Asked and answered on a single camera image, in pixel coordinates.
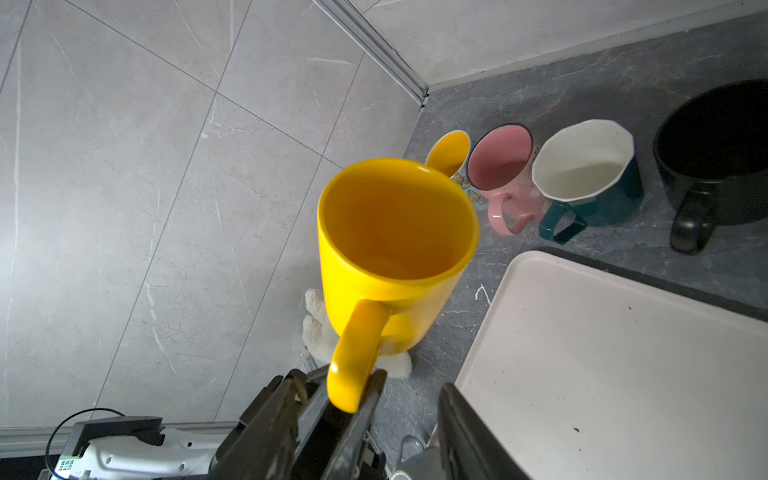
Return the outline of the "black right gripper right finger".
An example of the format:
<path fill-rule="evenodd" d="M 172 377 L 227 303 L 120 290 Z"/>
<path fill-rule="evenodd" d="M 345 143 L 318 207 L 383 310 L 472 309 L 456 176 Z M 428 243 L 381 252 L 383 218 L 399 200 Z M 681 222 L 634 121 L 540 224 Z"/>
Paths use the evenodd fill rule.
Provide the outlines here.
<path fill-rule="evenodd" d="M 447 479 L 529 479 L 454 384 L 440 391 L 438 439 Z"/>

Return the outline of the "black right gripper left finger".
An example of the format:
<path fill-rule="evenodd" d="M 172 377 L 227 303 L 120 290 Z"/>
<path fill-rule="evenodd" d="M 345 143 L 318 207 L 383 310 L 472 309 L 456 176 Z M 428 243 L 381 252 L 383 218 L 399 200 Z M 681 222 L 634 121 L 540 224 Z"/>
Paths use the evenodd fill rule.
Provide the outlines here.
<path fill-rule="evenodd" d="M 296 395 L 292 378 L 273 378 L 216 450 L 207 477 L 288 479 L 297 446 Z"/>

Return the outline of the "blue butterfly mug yellow inside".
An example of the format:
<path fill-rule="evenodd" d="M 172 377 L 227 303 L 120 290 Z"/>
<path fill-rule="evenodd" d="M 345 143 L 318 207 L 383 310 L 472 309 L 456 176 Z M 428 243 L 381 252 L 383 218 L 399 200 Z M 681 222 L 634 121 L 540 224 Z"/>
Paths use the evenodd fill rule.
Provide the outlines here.
<path fill-rule="evenodd" d="M 471 139 L 465 131 L 450 131 L 432 146 L 425 165 L 449 177 L 467 194 L 477 211 L 484 211 L 489 201 L 471 184 L 467 174 L 471 149 Z"/>

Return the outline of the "pink ghost pattern mug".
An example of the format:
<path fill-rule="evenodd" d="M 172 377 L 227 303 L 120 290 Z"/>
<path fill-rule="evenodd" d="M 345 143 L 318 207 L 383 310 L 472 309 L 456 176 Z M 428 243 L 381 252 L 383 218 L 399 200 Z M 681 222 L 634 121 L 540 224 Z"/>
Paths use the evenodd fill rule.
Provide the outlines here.
<path fill-rule="evenodd" d="M 532 180 L 537 152 L 530 130 L 510 123 L 484 134 L 470 153 L 469 182 L 488 200 L 489 222 L 502 236 L 522 233 L 548 207 L 548 200 Z"/>

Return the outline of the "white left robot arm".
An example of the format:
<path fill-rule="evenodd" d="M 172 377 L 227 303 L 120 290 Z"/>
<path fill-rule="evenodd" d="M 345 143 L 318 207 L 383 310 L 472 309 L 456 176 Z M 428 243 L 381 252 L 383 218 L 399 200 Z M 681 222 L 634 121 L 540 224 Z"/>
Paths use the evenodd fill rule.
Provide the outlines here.
<path fill-rule="evenodd" d="M 261 390 L 227 434 L 165 426 L 155 416 L 78 422 L 52 479 L 384 479 L 370 428 L 387 374 L 369 378 L 359 410 L 331 404 L 327 368 L 293 369 Z"/>

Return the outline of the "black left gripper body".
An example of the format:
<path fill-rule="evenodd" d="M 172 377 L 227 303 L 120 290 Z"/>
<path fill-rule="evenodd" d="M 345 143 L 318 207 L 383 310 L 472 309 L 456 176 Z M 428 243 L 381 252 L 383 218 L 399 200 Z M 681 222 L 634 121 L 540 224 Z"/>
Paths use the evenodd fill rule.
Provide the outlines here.
<path fill-rule="evenodd" d="M 386 455 L 373 446 L 370 430 L 387 373 L 367 380 L 358 410 L 345 413 L 329 400 L 326 367 L 283 377 L 295 382 L 298 407 L 297 446 L 288 479 L 385 479 Z"/>

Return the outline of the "dark green mug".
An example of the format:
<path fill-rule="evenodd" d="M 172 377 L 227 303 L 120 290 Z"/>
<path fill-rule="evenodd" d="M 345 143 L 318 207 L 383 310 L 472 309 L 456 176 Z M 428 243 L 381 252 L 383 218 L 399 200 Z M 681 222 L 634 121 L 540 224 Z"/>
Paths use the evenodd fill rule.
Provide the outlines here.
<path fill-rule="evenodd" d="M 539 236 L 563 245 L 588 227 L 628 220 L 644 198 L 633 135 L 612 120 L 566 127 L 542 146 L 532 180 L 551 205 Z"/>

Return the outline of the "black mug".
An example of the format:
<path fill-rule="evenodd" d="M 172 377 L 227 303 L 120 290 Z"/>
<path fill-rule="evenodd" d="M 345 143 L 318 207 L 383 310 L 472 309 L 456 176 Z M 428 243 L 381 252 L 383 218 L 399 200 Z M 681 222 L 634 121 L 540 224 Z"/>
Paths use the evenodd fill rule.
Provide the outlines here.
<path fill-rule="evenodd" d="M 653 155 L 675 210 L 671 248 L 696 255 L 718 226 L 767 217 L 767 81 L 710 89 L 659 127 Z"/>

